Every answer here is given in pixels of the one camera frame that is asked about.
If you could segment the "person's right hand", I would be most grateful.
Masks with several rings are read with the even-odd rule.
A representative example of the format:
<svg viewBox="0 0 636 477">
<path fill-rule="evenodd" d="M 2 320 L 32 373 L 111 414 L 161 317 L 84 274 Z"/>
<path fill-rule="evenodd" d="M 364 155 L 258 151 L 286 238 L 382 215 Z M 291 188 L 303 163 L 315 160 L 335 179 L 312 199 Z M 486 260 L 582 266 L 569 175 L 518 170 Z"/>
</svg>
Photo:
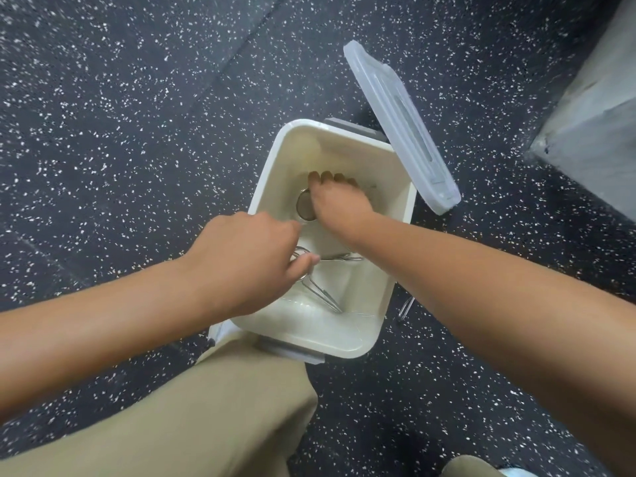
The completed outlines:
<svg viewBox="0 0 636 477">
<path fill-rule="evenodd" d="M 375 214 L 370 200 L 360 192 L 310 192 L 317 220 L 338 240 L 355 244 L 364 225 Z"/>
</svg>

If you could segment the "person's left hand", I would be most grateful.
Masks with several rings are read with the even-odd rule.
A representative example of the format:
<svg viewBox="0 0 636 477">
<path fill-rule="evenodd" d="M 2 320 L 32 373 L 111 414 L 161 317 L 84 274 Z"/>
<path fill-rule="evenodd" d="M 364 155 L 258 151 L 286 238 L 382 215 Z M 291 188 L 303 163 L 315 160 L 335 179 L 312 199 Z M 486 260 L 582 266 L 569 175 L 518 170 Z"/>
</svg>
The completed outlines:
<svg viewBox="0 0 636 477">
<path fill-rule="evenodd" d="M 255 313 L 297 282 L 277 281 L 276 221 L 266 212 L 217 216 L 179 257 L 179 283 L 202 324 Z"/>
</svg>

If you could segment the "metal scissor tongs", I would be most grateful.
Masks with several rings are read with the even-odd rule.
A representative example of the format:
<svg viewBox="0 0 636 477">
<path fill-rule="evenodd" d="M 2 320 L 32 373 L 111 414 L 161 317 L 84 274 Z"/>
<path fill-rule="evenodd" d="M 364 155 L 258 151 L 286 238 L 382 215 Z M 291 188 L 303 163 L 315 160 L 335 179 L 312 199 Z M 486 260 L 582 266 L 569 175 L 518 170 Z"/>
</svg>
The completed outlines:
<svg viewBox="0 0 636 477">
<path fill-rule="evenodd" d="M 307 248 L 296 246 L 294 252 L 292 253 L 292 259 L 290 260 L 290 262 L 298 259 L 298 257 L 303 256 L 304 254 L 309 253 L 311 253 L 311 251 L 309 251 Z M 320 258 L 320 263 L 358 263 L 361 261 L 364 261 L 364 258 L 354 253 L 343 253 L 324 257 L 321 256 Z M 313 270 L 309 270 L 309 272 L 304 274 L 304 276 L 299 279 L 300 284 L 304 288 L 309 290 L 314 296 L 318 297 L 322 301 L 322 303 L 324 303 L 334 313 L 343 313 L 344 311 L 333 298 L 333 296 L 331 296 L 328 291 L 324 290 L 322 287 L 315 283 L 312 276 L 312 271 Z"/>
</svg>

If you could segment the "round metal utensil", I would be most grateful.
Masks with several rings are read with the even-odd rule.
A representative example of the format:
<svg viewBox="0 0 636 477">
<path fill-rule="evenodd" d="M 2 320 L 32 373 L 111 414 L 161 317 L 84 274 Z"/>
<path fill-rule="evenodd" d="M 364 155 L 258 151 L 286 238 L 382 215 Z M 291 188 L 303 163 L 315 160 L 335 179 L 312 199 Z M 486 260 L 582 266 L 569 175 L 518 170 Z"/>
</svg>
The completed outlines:
<svg viewBox="0 0 636 477">
<path fill-rule="evenodd" d="M 299 222 L 306 224 L 317 220 L 309 188 L 300 191 L 296 200 L 294 210 Z"/>
</svg>

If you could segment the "person's left forearm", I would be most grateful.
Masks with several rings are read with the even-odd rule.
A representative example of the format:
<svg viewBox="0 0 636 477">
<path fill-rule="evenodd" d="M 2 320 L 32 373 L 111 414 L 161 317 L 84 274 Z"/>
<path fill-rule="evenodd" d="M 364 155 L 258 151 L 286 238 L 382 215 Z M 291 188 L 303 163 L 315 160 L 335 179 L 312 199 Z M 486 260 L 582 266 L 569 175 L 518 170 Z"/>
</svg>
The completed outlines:
<svg viewBox="0 0 636 477">
<path fill-rule="evenodd" d="M 168 261 L 0 313 L 0 425 L 85 378 L 210 325 L 189 264 Z"/>
</svg>

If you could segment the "person's right forearm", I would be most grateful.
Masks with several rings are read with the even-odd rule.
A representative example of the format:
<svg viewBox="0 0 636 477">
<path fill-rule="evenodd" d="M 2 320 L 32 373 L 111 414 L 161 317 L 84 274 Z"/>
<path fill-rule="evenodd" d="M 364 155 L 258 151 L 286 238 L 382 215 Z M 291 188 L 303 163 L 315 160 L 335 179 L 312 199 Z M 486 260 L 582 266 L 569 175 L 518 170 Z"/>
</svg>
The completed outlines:
<svg viewBox="0 0 636 477">
<path fill-rule="evenodd" d="M 616 477 L 636 477 L 636 305 L 456 236 L 360 215 L 342 239 L 531 394 Z"/>
</svg>

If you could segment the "white plastic storage bin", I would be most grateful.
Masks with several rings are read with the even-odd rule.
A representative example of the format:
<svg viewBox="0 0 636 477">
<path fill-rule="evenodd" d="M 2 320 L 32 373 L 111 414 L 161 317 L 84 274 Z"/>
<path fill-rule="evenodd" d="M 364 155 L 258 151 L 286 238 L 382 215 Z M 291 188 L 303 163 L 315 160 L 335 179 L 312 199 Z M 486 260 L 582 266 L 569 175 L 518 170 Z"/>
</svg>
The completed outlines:
<svg viewBox="0 0 636 477">
<path fill-rule="evenodd" d="M 277 134 L 248 213 L 298 221 L 294 206 L 308 187 L 308 174 L 326 170 L 353 177 L 376 212 L 410 223 L 417 190 L 393 148 L 308 119 L 292 121 Z M 301 224 L 299 246 L 323 257 L 352 252 L 318 221 Z M 263 310 L 210 327 L 209 339 L 219 343 L 242 330 L 256 341 L 259 336 L 274 338 L 342 359 L 369 352 L 383 326 L 395 279 L 366 259 L 320 263 L 312 276 L 343 313 L 334 313 L 298 282 Z"/>
</svg>

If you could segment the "grey bin latch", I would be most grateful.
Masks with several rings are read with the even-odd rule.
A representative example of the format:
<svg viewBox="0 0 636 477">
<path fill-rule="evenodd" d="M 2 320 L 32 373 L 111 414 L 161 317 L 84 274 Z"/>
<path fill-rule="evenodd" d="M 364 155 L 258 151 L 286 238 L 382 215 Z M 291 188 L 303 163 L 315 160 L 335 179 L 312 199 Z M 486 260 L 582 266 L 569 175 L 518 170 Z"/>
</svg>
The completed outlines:
<svg viewBox="0 0 636 477">
<path fill-rule="evenodd" d="M 325 354 L 314 350 L 309 350 L 302 346 L 282 342 L 274 338 L 259 336 L 256 341 L 256 347 L 260 350 L 279 357 L 297 360 L 310 365 L 319 365 L 325 363 Z"/>
<path fill-rule="evenodd" d="M 360 136 L 371 138 L 373 140 L 389 143 L 388 138 L 381 131 L 374 130 L 368 127 L 363 127 L 361 125 L 357 125 L 355 123 L 352 123 L 343 119 L 326 118 L 323 120 L 323 123 L 326 125 L 330 125 L 331 127 L 336 127 L 336 128 L 346 130 L 348 132 L 351 132 Z"/>
</svg>

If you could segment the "translucent plastic bin lid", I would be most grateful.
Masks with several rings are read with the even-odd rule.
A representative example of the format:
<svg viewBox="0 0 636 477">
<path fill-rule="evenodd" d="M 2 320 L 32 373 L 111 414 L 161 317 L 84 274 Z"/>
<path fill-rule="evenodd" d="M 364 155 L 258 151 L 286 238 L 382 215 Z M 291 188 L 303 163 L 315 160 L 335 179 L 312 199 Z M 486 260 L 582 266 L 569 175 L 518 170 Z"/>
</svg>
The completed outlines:
<svg viewBox="0 0 636 477">
<path fill-rule="evenodd" d="M 358 41 L 344 46 L 344 56 L 418 193 L 435 214 L 446 214 L 462 197 L 404 83 Z"/>
</svg>

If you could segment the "person's khaki trouser leg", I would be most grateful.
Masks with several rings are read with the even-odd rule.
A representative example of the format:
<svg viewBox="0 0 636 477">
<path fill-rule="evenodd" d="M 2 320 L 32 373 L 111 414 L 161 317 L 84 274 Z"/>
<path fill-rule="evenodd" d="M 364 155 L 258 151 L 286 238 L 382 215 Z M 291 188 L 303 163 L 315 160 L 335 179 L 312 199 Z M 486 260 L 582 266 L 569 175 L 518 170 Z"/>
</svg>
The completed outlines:
<svg viewBox="0 0 636 477">
<path fill-rule="evenodd" d="M 442 468 L 439 477 L 506 477 L 481 458 L 459 455 Z"/>
<path fill-rule="evenodd" d="M 237 331 L 131 407 L 0 460 L 0 477 L 289 477 L 317 400 L 305 363 Z"/>
</svg>

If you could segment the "grey concrete block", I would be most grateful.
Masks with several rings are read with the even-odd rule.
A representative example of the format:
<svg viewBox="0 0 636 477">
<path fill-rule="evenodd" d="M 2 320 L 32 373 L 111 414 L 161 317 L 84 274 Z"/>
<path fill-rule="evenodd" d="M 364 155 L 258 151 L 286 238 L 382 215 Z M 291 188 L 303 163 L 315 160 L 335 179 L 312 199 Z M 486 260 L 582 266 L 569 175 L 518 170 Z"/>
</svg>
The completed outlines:
<svg viewBox="0 0 636 477">
<path fill-rule="evenodd" d="M 531 151 L 636 222 L 636 0 L 621 1 Z"/>
</svg>

